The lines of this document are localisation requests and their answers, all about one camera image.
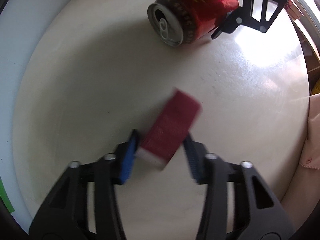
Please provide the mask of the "small crimson box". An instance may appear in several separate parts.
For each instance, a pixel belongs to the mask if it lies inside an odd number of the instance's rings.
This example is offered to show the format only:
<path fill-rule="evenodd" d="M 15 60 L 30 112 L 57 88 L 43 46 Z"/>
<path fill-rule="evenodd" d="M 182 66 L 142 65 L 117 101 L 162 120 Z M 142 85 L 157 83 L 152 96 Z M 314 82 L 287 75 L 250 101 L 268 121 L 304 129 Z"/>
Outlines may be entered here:
<path fill-rule="evenodd" d="M 181 90 L 175 90 L 146 133 L 137 157 L 160 170 L 171 161 L 201 112 L 201 104 Z"/>

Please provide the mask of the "red soda can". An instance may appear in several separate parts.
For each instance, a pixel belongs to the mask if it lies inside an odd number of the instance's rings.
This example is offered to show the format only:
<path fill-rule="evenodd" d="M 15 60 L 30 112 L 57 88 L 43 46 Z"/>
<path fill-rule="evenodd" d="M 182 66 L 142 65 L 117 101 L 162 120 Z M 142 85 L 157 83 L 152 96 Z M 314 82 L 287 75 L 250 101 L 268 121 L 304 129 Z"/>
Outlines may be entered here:
<path fill-rule="evenodd" d="M 162 41 L 177 47 L 210 33 L 238 7 L 238 0 L 155 0 L 147 15 Z"/>

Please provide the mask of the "wooden bookshelf with books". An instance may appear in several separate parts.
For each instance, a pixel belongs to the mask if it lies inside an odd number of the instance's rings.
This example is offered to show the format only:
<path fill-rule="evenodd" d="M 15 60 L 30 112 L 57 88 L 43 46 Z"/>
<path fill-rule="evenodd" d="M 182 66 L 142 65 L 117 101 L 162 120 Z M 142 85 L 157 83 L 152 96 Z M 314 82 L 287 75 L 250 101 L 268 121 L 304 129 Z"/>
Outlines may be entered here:
<path fill-rule="evenodd" d="M 288 0 L 289 15 L 303 50 L 309 83 L 319 79 L 319 6 L 316 0 Z"/>

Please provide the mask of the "green striped wall poster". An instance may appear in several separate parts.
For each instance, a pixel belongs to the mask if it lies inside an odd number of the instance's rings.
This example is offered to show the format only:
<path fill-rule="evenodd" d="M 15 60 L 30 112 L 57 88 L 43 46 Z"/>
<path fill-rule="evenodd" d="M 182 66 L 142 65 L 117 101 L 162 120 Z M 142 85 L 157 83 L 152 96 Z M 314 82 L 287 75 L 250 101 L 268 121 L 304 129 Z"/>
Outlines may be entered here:
<path fill-rule="evenodd" d="M 13 205 L 11 204 L 10 202 L 10 199 L 7 195 L 7 192 L 4 188 L 4 185 L 3 185 L 3 182 L 2 180 L 0 179 L 0 197 L 1 199 L 3 200 L 3 203 L 5 205 L 5 207 L 7 208 L 7 210 L 10 212 L 10 213 L 13 213 L 15 211 Z"/>

